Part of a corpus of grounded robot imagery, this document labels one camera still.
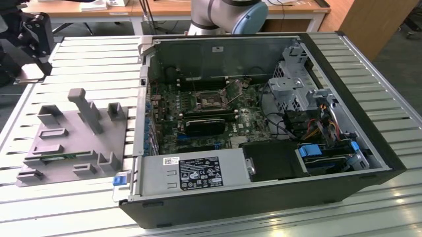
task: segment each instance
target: blue latch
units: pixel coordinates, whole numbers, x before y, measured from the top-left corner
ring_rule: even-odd
[[[127,185],[127,177],[124,176],[115,176],[112,178],[112,185],[113,186],[120,186],[120,185]]]
[[[355,151],[359,150],[359,144],[358,144],[356,142],[351,142],[350,145],[351,145],[351,148],[352,148]]]
[[[220,142],[216,142],[216,143],[213,144],[213,150],[219,150],[220,146],[221,146],[221,143],[220,143]]]
[[[304,145],[303,147],[299,148],[299,153],[302,157],[322,155],[318,145]]]

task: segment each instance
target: aluminum extrusion table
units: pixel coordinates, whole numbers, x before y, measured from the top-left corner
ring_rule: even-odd
[[[71,88],[83,87],[99,108],[108,102],[129,107],[123,166],[125,170],[132,167],[139,38],[65,38],[51,56],[52,75],[26,86],[0,134],[0,232],[32,237],[420,236],[420,116],[346,37],[334,33],[311,37],[408,168],[406,173],[338,203],[155,230],[139,228],[117,208],[111,178],[16,187],[16,174],[37,131],[34,114],[49,103],[63,111],[75,110],[65,99]]]

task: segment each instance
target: concrete floor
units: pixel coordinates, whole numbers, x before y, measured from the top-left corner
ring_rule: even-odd
[[[189,26],[188,21],[160,22],[159,26],[172,30],[173,33],[181,34]],[[133,35],[132,25],[123,22],[116,25],[113,23],[89,23],[92,31],[96,36],[116,36]],[[374,61],[375,67],[388,79],[399,93],[404,96],[408,103],[414,106],[419,114],[422,114],[420,94],[422,86],[419,84],[422,77],[420,55],[422,55],[422,39],[415,36],[412,39],[406,39],[406,29],[396,32]],[[148,27],[144,26],[144,34],[148,34]],[[83,24],[73,24],[64,29],[57,36],[89,36],[88,30]],[[2,94],[21,94],[24,86],[8,85],[0,87],[0,130],[12,113],[13,107],[17,103],[18,96]]]

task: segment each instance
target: wooden desk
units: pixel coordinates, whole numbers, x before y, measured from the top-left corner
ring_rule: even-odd
[[[156,21],[179,21],[191,20],[191,0],[157,0],[149,1],[153,20]],[[270,14],[267,19],[310,19],[307,31],[318,31],[323,17],[330,12],[330,8],[319,7],[314,0],[302,0],[300,4],[292,3],[295,6],[283,7],[270,6]],[[143,11],[139,2],[135,3],[132,9],[133,16],[141,16]]]
[[[71,1],[30,1],[22,9],[26,13],[45,12],[52,23],[81,23],[81,22],[132,22],[132,8],[137,0],[129,0],[125,7],[108,6],[107,10],[81,12],[79,2]],[[136,35],[141,34],[137,24],[133,26]]]

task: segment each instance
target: warning label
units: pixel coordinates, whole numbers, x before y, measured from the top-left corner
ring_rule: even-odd
[[[217,157],[179,160],[180,189],[223,186]]]

